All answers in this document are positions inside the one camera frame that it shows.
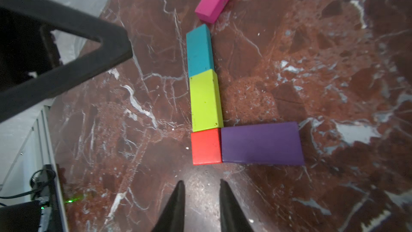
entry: gray floor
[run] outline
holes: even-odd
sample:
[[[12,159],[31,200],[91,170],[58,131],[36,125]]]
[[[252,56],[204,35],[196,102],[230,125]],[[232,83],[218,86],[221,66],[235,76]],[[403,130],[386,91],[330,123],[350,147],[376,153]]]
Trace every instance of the gray floor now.
[[[99,16],[107,2],[107,0],[55,1],[94,16]],[[84,39],[63,32],[56,32],[55,36],[61,60],[64,63],[75,59],[85,43]],[[28,137],[29,131],[39,115],[39,110],[44,104],[47,103],[41,102],[0,124],[0,184],[2,184],[18,151]]]

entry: black bracket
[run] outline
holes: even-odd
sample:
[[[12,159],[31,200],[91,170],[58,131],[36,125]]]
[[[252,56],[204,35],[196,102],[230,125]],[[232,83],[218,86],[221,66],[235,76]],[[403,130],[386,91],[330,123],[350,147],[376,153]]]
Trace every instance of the black bracket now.
[[[0,122],[132,57],[131,44],[125,29],[51,0],[0,0],[0,10],[44,24],[39,33],[44,47],[53,56],[56,54],[53,52],[54,47],[50,46],[49,32],[53,29],[100,42],[100,48],[64,66],[56,67],[56,60],[52,59],[50,61],[54,69],[1,91]],[[4,57],[0,55],[0,62],[2,61]]]
[[[220,180],[219,199],[222,232],[253,232],[229,184],[223,179]],[[179,181],[152,232],[183,232],[184,223],[185,184]]]

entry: green led light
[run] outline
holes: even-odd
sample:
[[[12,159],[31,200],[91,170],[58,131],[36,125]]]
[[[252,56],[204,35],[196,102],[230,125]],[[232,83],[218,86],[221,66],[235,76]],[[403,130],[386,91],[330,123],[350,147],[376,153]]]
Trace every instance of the green led light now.
[[[82,200],[82,197],[71,198],[70,200],[65,201],[65,203],[66,203],[66,204],[70,204],[70,203],[72,203],[72,202],[79,201],[79,200]]]

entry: purple block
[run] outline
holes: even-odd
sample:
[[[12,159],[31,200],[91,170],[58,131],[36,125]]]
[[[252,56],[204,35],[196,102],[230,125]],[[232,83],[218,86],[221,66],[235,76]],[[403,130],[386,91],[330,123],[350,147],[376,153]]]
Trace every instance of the purple block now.
[[[296,122],[224,127],[221,134],[223,162],[304,165]]]

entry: black plastic frame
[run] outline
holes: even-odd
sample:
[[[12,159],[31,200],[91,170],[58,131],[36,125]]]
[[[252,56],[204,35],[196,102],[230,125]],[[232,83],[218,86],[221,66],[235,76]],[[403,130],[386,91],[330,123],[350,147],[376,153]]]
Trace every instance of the black plastic frame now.
[[[53,29],[100,42],[100,48],[0,93],[0,122],[132,57],[125,29],[51,0],[0,0],[5,8]]]

